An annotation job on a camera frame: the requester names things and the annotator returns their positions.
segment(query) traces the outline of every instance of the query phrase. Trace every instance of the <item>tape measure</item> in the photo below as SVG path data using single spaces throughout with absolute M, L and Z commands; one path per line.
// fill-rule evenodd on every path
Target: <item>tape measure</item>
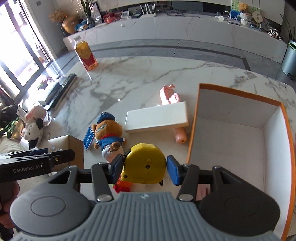
M 131 183 L 160 183 L 166 169 L 166 160 L 161 150 L 151 144 L 133 146 L 126 155 L 121 180 Z

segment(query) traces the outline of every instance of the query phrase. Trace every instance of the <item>gray trash can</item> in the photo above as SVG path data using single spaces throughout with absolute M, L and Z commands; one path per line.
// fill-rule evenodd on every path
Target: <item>gray trash can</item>
M 296 77 L 296 43 L 292 40 L 288 44 L 281 69 L 286 75 Z

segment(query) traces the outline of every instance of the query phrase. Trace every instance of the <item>finger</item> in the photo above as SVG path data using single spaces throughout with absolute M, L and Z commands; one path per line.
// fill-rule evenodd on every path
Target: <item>finger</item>
M 17 196 L 19 194 L 19 192 L 20 192 L 20 186 L 17 182 L 15 182 L 12 193 Z
M 17 198 L 16 195 L 12 195 L 11 199 L 3 205 L 4 212 L 8 213 L 12 202 Z
M 9 213 L 6 213 L 0 216 L 0 223 L 3 225 L 8 225 L 11 223 Z
M 10 224 L 6 224 L 6 225 L 4 225 L 4 227 L 5 227 L 6 229 L 14 229 L 14 228 L 15 228 L 15 225 L 14 225 L 13 223 L 10 223 Z

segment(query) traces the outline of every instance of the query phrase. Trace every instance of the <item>beverage bottle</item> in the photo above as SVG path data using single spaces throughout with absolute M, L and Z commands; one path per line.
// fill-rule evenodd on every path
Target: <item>beverage bottle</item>
M 74 40 L 74 49 L 80 62 L 84 65 L 87 71 L 94 69 L 98 65 L 98 62 L 89 48 L 88 43 L 86 41 L 82 41 L 80 36 L 76 37 Z

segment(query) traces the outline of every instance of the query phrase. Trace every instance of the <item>brown teddy bear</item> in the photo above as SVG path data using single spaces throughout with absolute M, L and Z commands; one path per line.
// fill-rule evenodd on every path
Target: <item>brown teddy bear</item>
M 239 11 L 240 12 L 248 12 L 249 11 L 249 5 L 246 3 L 239 3 Z
M 118 154 L 123 155 L 122 145 L 126 140 L 122 138 L 122 126 L 118 124 L 115 117 L 103 112 L 98 118 L 97 124 L 92 125 L 95 133 L 96 142 L 94 148 L 101 147 L 102 156 L 108 162 L 111 162 Z

